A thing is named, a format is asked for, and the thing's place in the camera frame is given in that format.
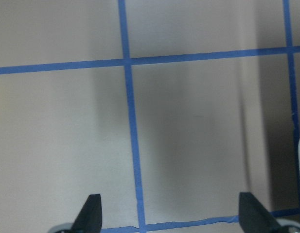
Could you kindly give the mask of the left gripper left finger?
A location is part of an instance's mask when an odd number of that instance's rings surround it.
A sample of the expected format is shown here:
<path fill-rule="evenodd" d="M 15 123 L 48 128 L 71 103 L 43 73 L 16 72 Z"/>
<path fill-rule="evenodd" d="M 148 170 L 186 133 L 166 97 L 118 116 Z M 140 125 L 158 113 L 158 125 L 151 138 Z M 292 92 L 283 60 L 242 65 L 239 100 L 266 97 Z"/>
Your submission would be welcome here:
<path fill-rule="evenodd" d="M 102 201 L 100 194 L 88 196 L 69 233 L 99 233 L 102 229 Z"/>

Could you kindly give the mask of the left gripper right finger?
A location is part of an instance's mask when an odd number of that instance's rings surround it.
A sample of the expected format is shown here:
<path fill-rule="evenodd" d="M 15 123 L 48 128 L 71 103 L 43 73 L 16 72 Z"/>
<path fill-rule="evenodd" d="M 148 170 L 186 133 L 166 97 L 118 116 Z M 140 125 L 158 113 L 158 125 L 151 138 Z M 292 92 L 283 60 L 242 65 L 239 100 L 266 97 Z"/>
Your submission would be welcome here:
<path fill-rule="evenodd" d="M 239 194 L 239 224 L 245 233 L 284 233 L 278 221 L 250 192 Z"/>

